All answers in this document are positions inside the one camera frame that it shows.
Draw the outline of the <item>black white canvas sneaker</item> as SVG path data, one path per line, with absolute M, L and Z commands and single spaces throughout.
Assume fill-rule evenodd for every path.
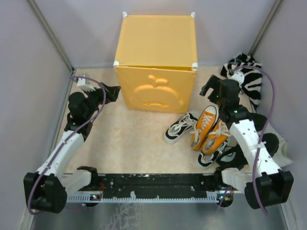
M 183 134 L 193 129 L 200 117 L 197 111 L 189 111 L 180 116 L 180 118 L 171 124 L 164 133 L 164 140 L 168 144 L 175 144 Z

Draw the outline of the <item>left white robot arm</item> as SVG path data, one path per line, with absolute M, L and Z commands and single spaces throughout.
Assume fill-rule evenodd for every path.
M 68 97 L 67 123 L 58 145 L 36 172 L 29 172 L 24 177 L 26 205 L 32 215 L 43 211 L 60 213 L 69 196 L 81 189 L 94 190 L 100 184 L 94 167 L 80 166 L 66 178 L 63 174 L 87 140 L 94 120 L 106 104 L 117 100 L 121 87 L 100 82 L 98 87 L 81 84 L 79 88 L 80 92 Z

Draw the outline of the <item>orange canvas sneaker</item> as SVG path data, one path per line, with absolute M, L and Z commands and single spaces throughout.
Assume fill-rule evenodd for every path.
M 216 124 L 218 116 L 218 107 L 216 105 L 209 105 L 204 108 L 191 132 L 192 139 L 190 141 L 190 147 L 193 150 L 197 151 L 201 149 L 206 136 Z
M 202 145 L 201 151 L 205 155 L 211 155 L 222 145 L 222 143 L 231 136 L 225 122 L 218 120 L 213 130 L 208 134 Z

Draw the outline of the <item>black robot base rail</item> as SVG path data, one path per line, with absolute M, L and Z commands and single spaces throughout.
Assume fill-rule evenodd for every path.
M 228 207 L 235 189 L 216 181 L 212 173 L 99 174 L 67 198 L 68 203 L 93 207 L 100 203 L 216 203 Z

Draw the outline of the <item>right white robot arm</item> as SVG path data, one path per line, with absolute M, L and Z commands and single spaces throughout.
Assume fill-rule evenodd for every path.
M 288 200 L 294 178 L 290 171 L 283 171 L 267 151 L 258 135 L 268 124 L 265 116 L 250 113 L 239 102 L 239 79 L 220 79 L 212 75 L 202 87 L 200 95 L 213 91 L 210 102 L 218 105 L 219 117 L 237 141 L 244 158 L 252 169 L 247 175 L 237 168 L 217 169 L 214 184 L 224 190 L 232 186 L 242 192 L 253 209 L 282 204 Z

